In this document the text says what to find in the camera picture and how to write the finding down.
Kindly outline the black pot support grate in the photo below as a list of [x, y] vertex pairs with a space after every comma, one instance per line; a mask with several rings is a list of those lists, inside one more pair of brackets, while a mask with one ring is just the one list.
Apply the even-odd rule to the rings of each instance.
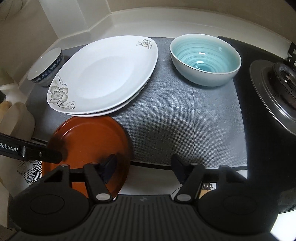
[[293, 66], [295, 64], [296, 61], [296, 44], [294, 42], [291, 42], [290, 47], [288, 49], [288, 53], [287, 53], [287, 62], [289, 64], [289, 66]]

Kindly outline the light blue ceramic bowl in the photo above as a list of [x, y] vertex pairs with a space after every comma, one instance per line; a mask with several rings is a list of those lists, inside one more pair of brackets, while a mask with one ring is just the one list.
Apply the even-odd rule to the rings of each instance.
[[184, 78], [206, 87], [226, 84], [242, 64], [234, 47], [205, 34], [186, 34], [173, 39], [170, 54], [175, 68]]

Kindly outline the black gas stove top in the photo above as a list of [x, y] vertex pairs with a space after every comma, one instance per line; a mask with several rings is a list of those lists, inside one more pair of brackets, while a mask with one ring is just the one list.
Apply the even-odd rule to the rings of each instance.
[[255, 60], [286, 59], [253, 45], [224, 37], [240, 54], [242, 64], [234, 77], [245, 132], [249, 179], [278, 198], [281, 213], [295, 210], [295, 135], [283, 128], [259, 98], [250, 78]]

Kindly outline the silver stove burner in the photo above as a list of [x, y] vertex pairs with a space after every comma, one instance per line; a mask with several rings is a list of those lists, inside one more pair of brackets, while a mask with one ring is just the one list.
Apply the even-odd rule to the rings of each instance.
[[265, 107], [283, 128], [295, 135], [295, 71], [280, 62], [255, 60], [249, 73]]

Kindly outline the upper white floral plate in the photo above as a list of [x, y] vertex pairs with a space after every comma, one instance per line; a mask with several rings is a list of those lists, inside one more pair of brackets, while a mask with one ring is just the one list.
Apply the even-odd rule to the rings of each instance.
[[151, 77], [158, 61], [156, 42], [144, 36], [116, 36], [86, 45], [62, 66], [47, 103], [55, 111], [90, 114], [127, 101]]

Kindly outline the brown round plate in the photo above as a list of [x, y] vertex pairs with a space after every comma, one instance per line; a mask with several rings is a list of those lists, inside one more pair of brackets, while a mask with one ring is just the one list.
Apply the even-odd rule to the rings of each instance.
[[130, 169], [132, 148], [121, 125], [108, 116], [73, 117], [60, 125], [48, 142], [48, 148], [63, 155], [62, 164], [71, 169], [85, 164], [103, 163], [111, 154], [117, 158], [114, 174], [106, 184], [112, 197], [123, 187]]

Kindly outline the patterned black white tile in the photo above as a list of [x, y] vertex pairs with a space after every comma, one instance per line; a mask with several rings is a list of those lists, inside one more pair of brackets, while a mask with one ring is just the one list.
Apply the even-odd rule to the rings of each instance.
[[32, 185], [42, 178], [41, 161], [20, 161], [17, 171], [24, 177], [27, 184]]

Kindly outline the blue patterned white bowl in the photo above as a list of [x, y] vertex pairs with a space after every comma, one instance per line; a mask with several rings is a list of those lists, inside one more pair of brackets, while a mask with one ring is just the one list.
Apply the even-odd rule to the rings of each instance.
[[42, 87], [48, 87], [64, 65], [65, 59], [61, 48], [54, 48], [41, 56], [30, 68], [27, 80]]

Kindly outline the lower white plate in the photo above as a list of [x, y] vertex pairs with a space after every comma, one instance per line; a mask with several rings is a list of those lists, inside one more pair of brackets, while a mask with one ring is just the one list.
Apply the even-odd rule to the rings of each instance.
[[114, 108], [110, 108], [108, 110], [104, 110], [104, 111], [99, 111], [99, 112], [95, 112], [95, 113], [90, 113], [90, 114], [68, 114], [69, 116], [75, 116], [75, 117], [96, 117], [96, 116], [103, 116], [103, 115], [107, 115], [110, 113], [114, 113], [118, 110], [120, 110], [121, 108], [125, 107], [126, 105], [128, 105], [132, 100], [134, 100], [139, 94], [140, 92], [145, 88], [145, 86], [147, 85], [148, 81], [144, 84], [144, 86], [138, 90], [138, 92], [136, 94], [134, 94], [131, 98], [129, 98], [127, 101], [117, 105]]

